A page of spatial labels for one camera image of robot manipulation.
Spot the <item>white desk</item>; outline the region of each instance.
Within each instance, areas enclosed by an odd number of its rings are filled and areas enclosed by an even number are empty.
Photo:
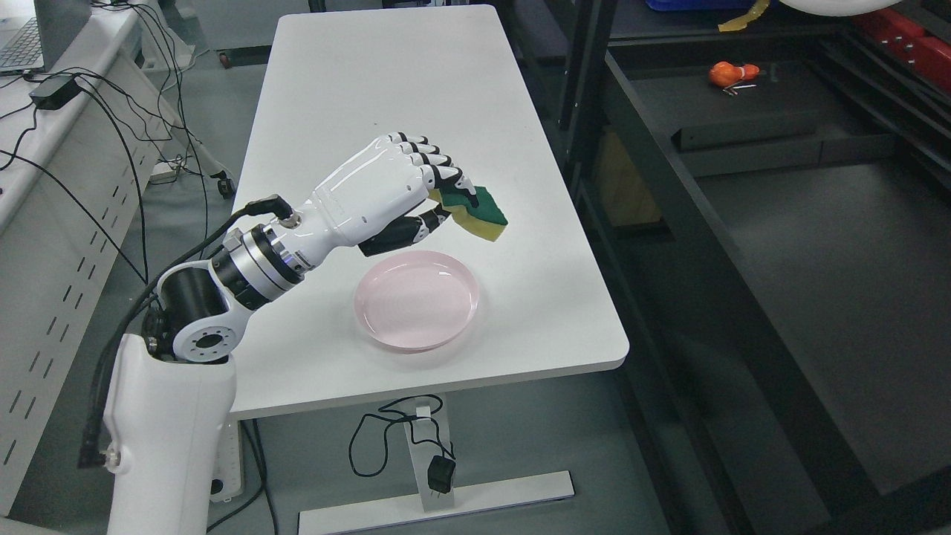
[[[509,220],[496,243],[447,223],[417,246],[452,255],[475,275],[481,300],[473,322],[423,353],[376,344],[357,324],[353,294],[382,257],[335,250],[252,317],[234,353],[232,415],[620,366],[628,340],[491,7],[283,17],[235,205],[275,192],[299,204],[343,160],[390,131],[428,136],[488,188]],[[306,527],[307,516],[301,533],[320,532]]]
[[[121,51],[137,19],[132,10],[94,10],[54,70],[92,69],[154,112],[156,89]],[[0,78],[0,84],[11,79]],[[33,88],[18,80],[0,89],[0,114],[27,104]],[[103,98],[140,137],[146,130],[164,133],[158,119],[143,126],[115,91],[104,89]],[[31,115],[26,109],[0,121],[0,148],[12,151]],[[144,188],[158,151],[131,132],[126,139]],[[80,94],[62,109],[39,111],[37,129],[19,154],[62,180],[122,243],[138,207],[133,166],[98,105]],[[8,158],[0,155],[0,162]],[[6,515],[117,254],[65,193],[29,164],[17,161],[0,171],[0,188],[0,515]]]

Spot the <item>yellow tape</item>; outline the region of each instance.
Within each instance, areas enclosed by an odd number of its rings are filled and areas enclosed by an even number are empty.
[[[766,11],[768,7],[769,0],[756,0],[756,3],[753,4],[752,8],[749,8],[747,14],[727,21],[717,26],[717,28],[719,28],[721,32],[745,30],[747,28],[747,24],[763,16],[763,12]]]

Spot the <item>power strip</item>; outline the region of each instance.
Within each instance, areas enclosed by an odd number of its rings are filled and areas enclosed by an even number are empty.
[[[244,491],[241,467],[241,427],[230,421],[222,428],[211,474],[211,501],[229,502]]]

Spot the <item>laptop keyboard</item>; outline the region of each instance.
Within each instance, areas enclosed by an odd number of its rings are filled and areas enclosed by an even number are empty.
[[[33,17],[0,50],[0,69],[30,65],[40,57],[41,52],[40,29],[36,17]]]

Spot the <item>yellow sponge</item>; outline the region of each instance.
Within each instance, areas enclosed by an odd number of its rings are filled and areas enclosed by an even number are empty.
[[[450,212],[460,227],[465,228],[472,234],[494,242],[502,234],[502,230],[509,224],[498,209],[492,194],[482,186],[475,187],[475,198],[478,200],[478,208],[473,207],[469,198],[462,193],[440,192],[438,189],[430,191],[429,197],[440,203],[446,211]]]

